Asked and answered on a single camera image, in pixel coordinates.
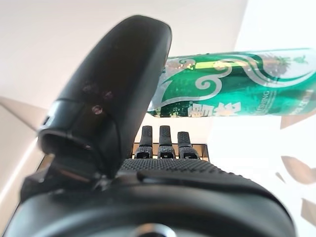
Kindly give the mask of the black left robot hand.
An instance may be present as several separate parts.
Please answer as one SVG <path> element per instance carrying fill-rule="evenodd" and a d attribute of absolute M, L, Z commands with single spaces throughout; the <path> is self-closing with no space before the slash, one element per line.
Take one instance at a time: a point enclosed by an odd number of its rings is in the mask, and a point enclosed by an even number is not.
<path fill-rule="evenodd" d="M 7 237 L 294 237 L 259 184 L 199 159 L 132 159 L 172 40 L 141 15 L 113 27 L 38 130 L 54 158 L 24 179 Z"/>

